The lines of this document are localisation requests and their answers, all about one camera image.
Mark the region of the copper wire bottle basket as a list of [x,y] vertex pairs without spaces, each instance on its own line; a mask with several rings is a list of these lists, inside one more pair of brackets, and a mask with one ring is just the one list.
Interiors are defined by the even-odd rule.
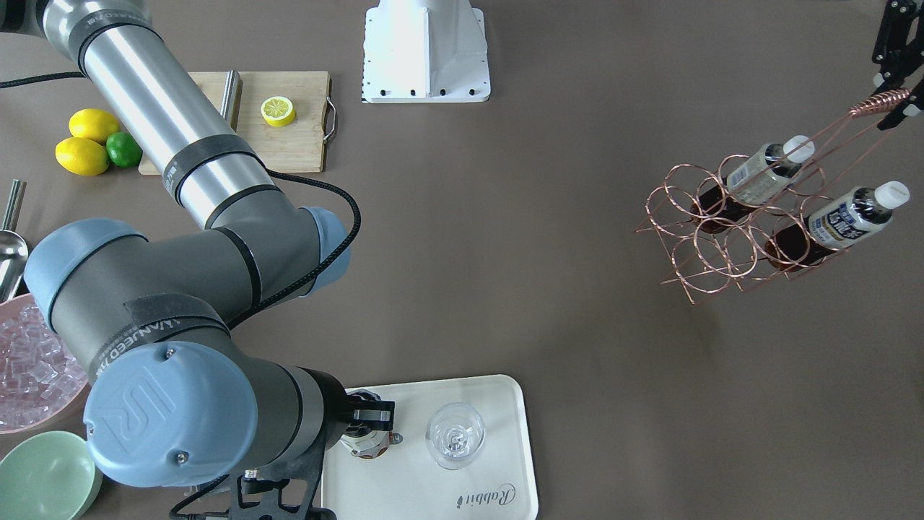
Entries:
[[794,181],[742,220],[726,220],[725,230],[716,234],[705,227],[722,223],[720,211],[731,200],[722,180],[746,155],[729,155],[712,168],[672,167],[650,192],[637,227],[637,233],[653,233],[667,256],[670,269],[663,285],[680,287],[690,303],[698,304],[808,274],[811,266],[801,258],[767,253],[766,244],[783,228],[802,227],[814,210],[846,192],[854,184],[853,171],[890,136],[881,122],[892,114],[909,116],[921,105],[919,95],[900,88],[852,106],[809,137],[815,153]]

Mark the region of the tea bottle white cap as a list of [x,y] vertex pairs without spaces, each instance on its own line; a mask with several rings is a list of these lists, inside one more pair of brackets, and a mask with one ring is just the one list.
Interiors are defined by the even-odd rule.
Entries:
[[347,397],[350,421],[339,441],[353,457],[375,459],[403,442],[404,437],[395,431],[394,401],[369,389],[354,389],[347,392]]

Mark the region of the tea bottle rear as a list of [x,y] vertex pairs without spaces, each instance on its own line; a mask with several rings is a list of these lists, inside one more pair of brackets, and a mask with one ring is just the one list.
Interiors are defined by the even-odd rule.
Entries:
[[910,190],[900,181],[876,188],[853,188],[800,224],[775,233],[765,243],[767,257],[778,271],[814,267],[826,257],[880,233],[891,223],[894,210],[909,200]]

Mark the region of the tea bottle middle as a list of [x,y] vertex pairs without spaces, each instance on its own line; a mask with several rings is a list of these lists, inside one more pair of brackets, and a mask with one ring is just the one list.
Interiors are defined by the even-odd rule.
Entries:
[[697,195],[699,229],[703,233],[722,233],[742,221],[763,204],[789,187],[812,155],[815,145],[808,137],[796,135],[782,144],[765,144],[716,187]]

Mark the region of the cream serving tray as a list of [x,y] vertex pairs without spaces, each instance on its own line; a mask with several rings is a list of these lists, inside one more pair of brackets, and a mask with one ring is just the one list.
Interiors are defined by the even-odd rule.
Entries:
[[[326,455],[321,506],[339,519],[535,519],[539,494],[523,392],[511,376],[393,383],[372,392],[395,402],[399,444],[361,459],[344,446]],[[485,439],[473,461],[440,467],[426,439],[448,404],[471,405]]]

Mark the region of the clear wine glass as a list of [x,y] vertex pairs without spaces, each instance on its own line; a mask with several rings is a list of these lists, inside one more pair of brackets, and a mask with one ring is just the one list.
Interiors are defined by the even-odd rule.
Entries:
[[481,451],[486,429],[479,411],[465,402],[450,402],[429,419],[424,444],[430,458],[446,470],[460,470]]

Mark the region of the mint green bowl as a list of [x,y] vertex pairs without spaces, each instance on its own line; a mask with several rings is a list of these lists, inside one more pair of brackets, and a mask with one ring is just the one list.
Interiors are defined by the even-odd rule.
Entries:
[[2,460],[2,519],[79,519],[103,481],[86,441],[66,431],[34,435]]

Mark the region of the wooden cutting board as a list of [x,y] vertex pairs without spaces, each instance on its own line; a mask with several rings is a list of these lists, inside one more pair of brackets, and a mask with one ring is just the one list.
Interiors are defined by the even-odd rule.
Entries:
[[[327,71],[242,71],[237,122],[222,121],[222,102],[227,73],[191,72],[189,79],[168,80],[149,87],[147,99],[139,93],[132,101],[149,122],[141,126],[146,152],[139,171],[162,174],[166,162],[181,148],[204,137],[237,133],[268,168],[282,173],[309,174],[323,171],[326,161],[326,121],[331,75]],[[273,127],[261,115],[263,101],[273,96],[290,99],[294,121]]]

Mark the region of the half lemon slice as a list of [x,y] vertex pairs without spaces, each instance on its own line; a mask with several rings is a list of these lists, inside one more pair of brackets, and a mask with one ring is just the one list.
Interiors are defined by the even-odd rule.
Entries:
[[275,128],[287,127],[297,117],[296,105],[286,96],[275,95],[266,98],[260,106],[263,121]]

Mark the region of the pink bowl with ice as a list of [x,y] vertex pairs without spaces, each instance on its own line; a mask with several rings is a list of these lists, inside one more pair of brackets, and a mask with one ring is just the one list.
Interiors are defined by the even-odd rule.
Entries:
[[88,376],[48,328],[32,294],[2,303],[1,432],[36,428],[75,402]]

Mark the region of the steel muddler black tip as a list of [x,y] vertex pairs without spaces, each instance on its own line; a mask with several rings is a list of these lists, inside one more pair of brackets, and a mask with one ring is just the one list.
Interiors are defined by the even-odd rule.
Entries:
[[218,111],[220,116],[232,129],[237,127],[242,92],[243,82],[240,72],[237,70],[228,70]]

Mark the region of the green lime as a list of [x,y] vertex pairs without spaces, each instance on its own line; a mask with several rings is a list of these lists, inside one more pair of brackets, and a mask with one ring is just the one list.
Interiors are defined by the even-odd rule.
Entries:
[[105,141],[105,150],[110,163],[116,167],[137,168],[141,165],[142,148],[128,132],[112,133]]

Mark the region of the yellow lemon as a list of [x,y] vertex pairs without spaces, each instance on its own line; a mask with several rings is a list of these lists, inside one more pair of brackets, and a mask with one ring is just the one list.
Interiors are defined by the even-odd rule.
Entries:
[[67,128],[73,137],[105,144],[109,136],[121,129],[120,121],[110,112],[99,108],[84,108],[69,118]]
[[55,158],[62,168],[78,176],[98,176],[110,167],[105,146],[82,137],[62,139],[56,145]]

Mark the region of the metal ice scoop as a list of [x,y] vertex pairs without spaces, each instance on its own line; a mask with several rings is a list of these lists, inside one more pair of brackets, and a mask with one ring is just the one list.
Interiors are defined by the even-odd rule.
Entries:
[[19,292],[29,257],[27,241],[16,231],[26,182],[13,180],[1,230],[1,303],[12,300]]

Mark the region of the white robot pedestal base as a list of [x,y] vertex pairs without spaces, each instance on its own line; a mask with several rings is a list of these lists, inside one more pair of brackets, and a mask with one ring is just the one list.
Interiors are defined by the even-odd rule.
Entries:
[[468,1],[380,1],[365,13],[361,101],[482,103],[485,16]]

